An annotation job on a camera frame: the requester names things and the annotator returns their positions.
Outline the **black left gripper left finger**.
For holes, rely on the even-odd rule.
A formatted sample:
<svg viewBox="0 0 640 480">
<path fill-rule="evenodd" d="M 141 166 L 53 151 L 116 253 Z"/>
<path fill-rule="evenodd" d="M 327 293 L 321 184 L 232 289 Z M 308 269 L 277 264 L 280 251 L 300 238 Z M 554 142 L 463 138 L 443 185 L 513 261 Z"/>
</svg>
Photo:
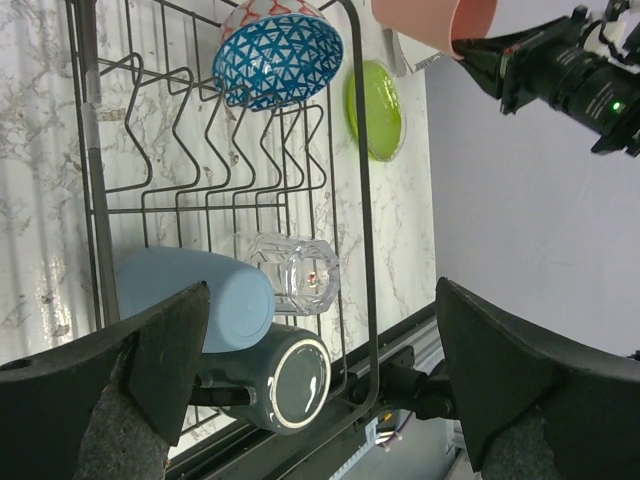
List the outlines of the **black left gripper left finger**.
<svg viewBox="0 0 640 480">
<path fill-rule="evenodd" d="M 2 478 L 164 478 L 202 350 L 198 297 L 2 365 Z"/>
</svg>

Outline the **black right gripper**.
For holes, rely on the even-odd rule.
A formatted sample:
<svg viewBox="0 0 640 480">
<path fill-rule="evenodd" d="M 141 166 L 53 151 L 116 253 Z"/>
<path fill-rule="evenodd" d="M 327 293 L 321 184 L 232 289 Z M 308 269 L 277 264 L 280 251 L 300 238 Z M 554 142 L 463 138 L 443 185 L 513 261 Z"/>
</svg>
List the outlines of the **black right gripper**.
<svg viewBox="0 0 640 480">
<path fill-rule="evenodd" d="M 536 29 L 457 39 L 457 62 L 504 115 L 534 100 L 603 138 L 639 136 L 639 75 L 580 44 L 588 9 L 579 6 Z"/>
</svg>

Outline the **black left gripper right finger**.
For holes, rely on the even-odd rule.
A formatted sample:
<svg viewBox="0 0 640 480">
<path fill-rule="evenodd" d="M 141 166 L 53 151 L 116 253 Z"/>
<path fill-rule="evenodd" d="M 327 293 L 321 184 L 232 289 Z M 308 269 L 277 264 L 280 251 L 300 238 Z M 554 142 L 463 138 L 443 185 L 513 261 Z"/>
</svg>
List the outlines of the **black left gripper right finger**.
<svg viewBox="0 0 640 480">
<path fill-rule="evenodd" d="M 441 278 L 436 317 L 472 468 L 485 479 L 636 479 L 639 362 Z"/>
</svg>

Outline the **pink plastic cup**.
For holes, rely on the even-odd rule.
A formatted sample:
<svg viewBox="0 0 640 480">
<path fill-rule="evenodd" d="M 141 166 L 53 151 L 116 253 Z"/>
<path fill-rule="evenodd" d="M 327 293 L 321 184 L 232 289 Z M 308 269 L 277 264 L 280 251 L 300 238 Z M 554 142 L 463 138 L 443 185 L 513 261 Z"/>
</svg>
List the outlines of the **pink plastic cup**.
<svg viewBox="0 0 640 480">
<path fill-rule="evenodd" d="M 374 0 L 374 18 L 383 27 L 427 45 L 456 60 L 454 40 L 485 38 L 497 0 Z"/>
</svg>

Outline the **lime green plastic plate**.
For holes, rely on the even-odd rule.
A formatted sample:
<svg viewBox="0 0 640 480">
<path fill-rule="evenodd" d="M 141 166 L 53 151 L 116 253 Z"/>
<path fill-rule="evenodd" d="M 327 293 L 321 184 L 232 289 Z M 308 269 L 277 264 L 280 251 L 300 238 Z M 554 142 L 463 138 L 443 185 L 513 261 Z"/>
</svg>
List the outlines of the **lime green plastic plate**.
<svg viewBox="0 0 640 480">
<path fill-rule="evenodd" d="M 363 62 L 369 157 L 390 162 L 405 139 L 405 115 L 396 83 L 380 61 Z"/>
</svg>

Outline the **black wire dish rack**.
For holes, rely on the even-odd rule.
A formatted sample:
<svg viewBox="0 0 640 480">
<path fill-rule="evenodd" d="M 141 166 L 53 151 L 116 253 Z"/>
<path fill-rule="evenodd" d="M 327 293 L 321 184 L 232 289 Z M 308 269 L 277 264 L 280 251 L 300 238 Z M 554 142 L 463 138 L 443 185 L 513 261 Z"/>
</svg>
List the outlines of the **black wire dish rack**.
<svg viewBox="0 0 640 480">
<path fill-rule="evenodd" d="M 130 251 L 177 246 L 238 255 L 250 232 L 311 236 L 337 255 L 337 176 L 364 172 L 338 150 L 340 80 L 308 100 L 251 111 L 214 75 L 231 1 L 65 1 L 86 223 L 88 303 L 56 336 L 102 327 L 101 276 Z"/>
</svg>

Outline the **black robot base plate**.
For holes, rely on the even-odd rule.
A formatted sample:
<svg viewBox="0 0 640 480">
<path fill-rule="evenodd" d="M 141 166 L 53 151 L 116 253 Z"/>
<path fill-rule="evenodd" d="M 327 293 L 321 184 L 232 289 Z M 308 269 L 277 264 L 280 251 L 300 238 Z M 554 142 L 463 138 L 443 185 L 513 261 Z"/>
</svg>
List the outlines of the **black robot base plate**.
<svg viewBox="0 0 640 480">
<path fill-rule="evenodd" d="M 426 383 L 423 362 L 441 347 L 433 304 L 334 364 L 341 379 L 321 413 L 302 432 L 277 435 L 244 422 L 218 430 L 170 460 L 169 479 L 323 479 L 356 453 L 366 429 L 391 409 L 414 407 Z"/>
</svg>

